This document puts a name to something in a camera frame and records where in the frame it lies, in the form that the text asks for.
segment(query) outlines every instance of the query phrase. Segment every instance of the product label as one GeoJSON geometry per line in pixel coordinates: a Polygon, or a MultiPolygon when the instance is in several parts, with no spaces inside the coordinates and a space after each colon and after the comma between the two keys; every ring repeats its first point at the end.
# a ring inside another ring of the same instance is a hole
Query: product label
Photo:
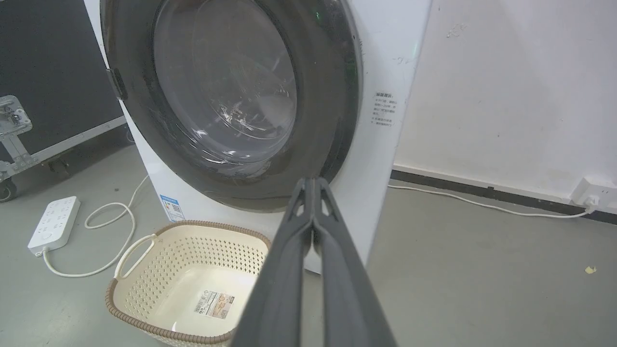
{"type": "Polygon", "coordinates": [[[193,312],[196,314],[205,314],[206,316],[214,318],[225,319],[227,318],[227,313],[229,313],[231,309],[233,300],[234,297],[229,294],[204,290],[193,312]]]}
{"type": "Polygon", "coordinates": [[[392,127],[394,123],[392,116],[397,111],[398,102],[394,100],[392,94],[382,92],[375,93],[374,100],[371,124],[392,127]]]}
{"type": "Polygon", "coordinates": [[[180,208],[180,204],[178,204],[178,200],[168,198],[164,195],[161,195],[160,198],[163,201],[163,206],[165,206],[165,211],[169,216],[169,220],[171,220],[172,222],[179,222],[181,220],[185,220],[182,209],[180,208]]]}

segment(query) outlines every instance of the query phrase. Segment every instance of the power strip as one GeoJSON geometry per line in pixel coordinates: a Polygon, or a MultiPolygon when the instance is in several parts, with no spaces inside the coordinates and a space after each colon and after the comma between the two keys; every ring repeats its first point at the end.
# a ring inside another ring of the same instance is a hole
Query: power strip
{"type": "Polygon", "coordinates": [[[68,242],[80,202],[76,196],[52,201],[47,205],[41,221],[36,226],[28,249],[37,257],[43,255],[43,248],[58,249],[68,242]]]}

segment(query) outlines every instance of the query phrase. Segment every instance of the laundry basket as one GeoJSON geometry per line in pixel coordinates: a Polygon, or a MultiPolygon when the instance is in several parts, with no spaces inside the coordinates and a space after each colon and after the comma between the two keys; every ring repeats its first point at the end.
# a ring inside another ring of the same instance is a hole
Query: laundry basket
{"type": "Polygon", "coordinates": [[[127,249],[105,297],[109,312],[172,346],[226,346],[270,241],[227,224],[185,221],[127,249]],[[141,244],[150,246],[129,270],[141,244]]]}

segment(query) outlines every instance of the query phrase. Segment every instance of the black baseboard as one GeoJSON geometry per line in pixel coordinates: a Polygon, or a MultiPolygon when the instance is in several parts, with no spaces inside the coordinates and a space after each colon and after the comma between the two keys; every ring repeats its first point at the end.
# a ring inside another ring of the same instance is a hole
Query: black baseboard
{"type": "MultiPolygon", "coordinates": [[[[578,214],[585,211],[585,209],[582,207],[554,203],[552,201],[530,198],[529,196],[505,193],[503,191],[495,190],[491,186],[488,188],[482,188],[478,186],[466,185],[463,183],[451,182],[447,180],[441,180],[439,178],[432,178],[396,170],[392,171],[392,173],[390,174],[390,178],[393,180],[416,183],[419,185],[431,186],[439,189],[457,191],[459,193],[482,196],[483,198],[506,201],[508,203],[527,207],[535,207],[537,209],[543,209],[546,211],[561,214],[578,214]]],[[[617,215],[606,212],[595,211],[594,213],[585,215],[581,218],[598,220],[599,222],[617,225],[617,215]]]]}

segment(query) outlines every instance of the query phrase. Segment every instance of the basket handle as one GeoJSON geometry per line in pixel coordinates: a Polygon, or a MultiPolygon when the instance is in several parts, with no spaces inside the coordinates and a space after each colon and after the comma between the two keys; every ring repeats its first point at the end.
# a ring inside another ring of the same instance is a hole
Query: basket handle
{"type": "Polygon", "coordinates": [[[124,254],[122,254],[120,261],[118,261],[118,265],[116,265],[116,271],[114,273],[114,278],[117,279],[118,281],[127,278],[131,274],[131,272],[135,269],[135,267],[139,265],[139,263],[147,256],[148,253],[150,253],[150,250],[152,249],[152,247],[154,247],[154,242],[156,239],[157,239],[157,235],[151,234],[151,235],[146,235],[140,238],[139,240],[135,241],[135,243],[133,243],[126,250],[126,252],[124,252],[124,254]],[[128,259],[128,257],[130,257],[131,254],[133,254],[133,252],[135,251],[135,249],[137,249],[137,247],[139,247],[142,243],[148,240],[150,240],[151,242],[148,249],[144,252],[144,254],[141,255],[141,257],[139,257],[139,259],[137,259],[135,264],[133,264],[133,266],[130,269],[128,269],[128,271],[124,275],[122,275],[122,268],[124,267],[124,263],[126,263],[126,260],[128,259]]]}

